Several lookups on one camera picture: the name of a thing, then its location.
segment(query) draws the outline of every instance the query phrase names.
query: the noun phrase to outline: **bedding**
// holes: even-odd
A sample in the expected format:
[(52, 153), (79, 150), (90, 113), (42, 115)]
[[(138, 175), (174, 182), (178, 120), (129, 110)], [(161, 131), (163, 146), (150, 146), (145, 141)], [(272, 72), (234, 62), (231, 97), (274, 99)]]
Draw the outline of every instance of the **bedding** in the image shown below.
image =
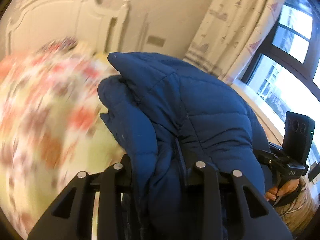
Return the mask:
[(97, 95), (118, 72), (85, 42), (69, 52), (56, 45), (0, 62), (0, 206), (24, 239), (79, 171), (101, 172), (125, 153)]

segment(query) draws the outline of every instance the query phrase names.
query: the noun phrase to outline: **patterned curtain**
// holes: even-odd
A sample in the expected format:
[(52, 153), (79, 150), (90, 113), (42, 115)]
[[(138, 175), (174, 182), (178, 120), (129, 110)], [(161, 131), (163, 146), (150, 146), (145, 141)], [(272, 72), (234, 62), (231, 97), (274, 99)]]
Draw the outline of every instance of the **patterned curtain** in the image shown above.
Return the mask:
[(213, 0), (184, 60), (227, 84), (276, 22), (285, 0)]

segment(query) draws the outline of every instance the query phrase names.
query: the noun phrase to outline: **white headboard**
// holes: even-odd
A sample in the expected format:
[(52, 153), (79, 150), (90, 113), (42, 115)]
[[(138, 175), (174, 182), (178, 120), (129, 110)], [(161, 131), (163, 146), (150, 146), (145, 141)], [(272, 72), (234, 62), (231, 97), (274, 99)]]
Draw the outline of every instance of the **white headboard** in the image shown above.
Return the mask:
[(6, 29), (6, 54), (39, 49), (45, 43), (67, 36), (89, 43), (97, 52), (118, 51), (129, 0), (119, 10), (102, 8), (96, 0), (30, 0), (21, 16)]

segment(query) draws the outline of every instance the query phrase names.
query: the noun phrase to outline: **human hand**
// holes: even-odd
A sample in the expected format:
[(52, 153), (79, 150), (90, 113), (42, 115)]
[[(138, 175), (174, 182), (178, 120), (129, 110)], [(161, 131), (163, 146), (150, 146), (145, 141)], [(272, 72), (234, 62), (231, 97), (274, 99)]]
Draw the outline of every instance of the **human hand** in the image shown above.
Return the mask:
[(292, 180), (289, 180), (287, 181), (278, 191), (278, 187), (275, 186), (271, 189), (268, 190), (268, 192), (266, 192), (265, 194), (265, 199), (267, 201), (269, 200), (276, 200), (276, 197), (277, 196), (285, 196), (285, 195), (288, 195), (292, 192), (294, 192), (298, 185), (299, 185), (299, 179), (292, 179)]

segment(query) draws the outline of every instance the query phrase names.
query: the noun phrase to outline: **glass pane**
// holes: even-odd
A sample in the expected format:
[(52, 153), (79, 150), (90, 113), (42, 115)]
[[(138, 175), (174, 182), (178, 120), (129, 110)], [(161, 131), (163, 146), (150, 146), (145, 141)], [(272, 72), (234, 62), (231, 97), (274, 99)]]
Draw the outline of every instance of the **glass pane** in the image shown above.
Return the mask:
[(273, 70), (275, 69), (275, 66), (271, 66), (270, 70), (269, 70), (269, 73), (267, 75), (267, 78), (269, 78), (273, 72)]
[(260, 86), (260, 88), (259, 88), (259, 90), (258, 90), (258, 93), (261, 93), (261, 92), (262, 92), (262, 90), (264, 89), (264, 86), (266, 85), (266, 83), (267, 83), (267, 81), (264, 80), (263, 83), (262, 83), (262, 85)]
[[(276, 82), (271, 87), (265, 102), (281, 118), (283, 123), (285, 122), (285, 113), (287, 111), (305, 114), (315, 120), (316, 128), (307, 164), (310, 166), (314, 162), (319, 163), (320, 102), (315, 96), (294, 75), (265, 55), (262, 55), (257, 69), (249, 82), (249, 86), (256, 92), (257, 88), (259, 88), (266, 79), (271, 65), (275, 66), (279, 74), (276, 76)], [(314, 186), (310, 183), (310, 185), (312, 196), (314, 198), (318, 197), (320, 193), (320, 183)]]
[(289, 6), (282, 6), (279, 23), (294, 29), (306, 38), (311, 38), (312, 17)]
[(312, 7), (308, 0), (285, 0), (285, 3), (289, 6), (299, 8), (299, 10), (305, 12), (306, 14), (312, 15)]
[(266, 86), (266, 88), (264, 89), (264, 91), (262, 92), (263, 96), (266, 96), (268, 94), (268, 92), (270, 91), (271, 88), (271, 84), (268, 83), (268, 85)]
[(304, 62), (309, 47), (309, 42), (304, 38), (279, 26), (272, 44), (289, 53), (301, 63)]

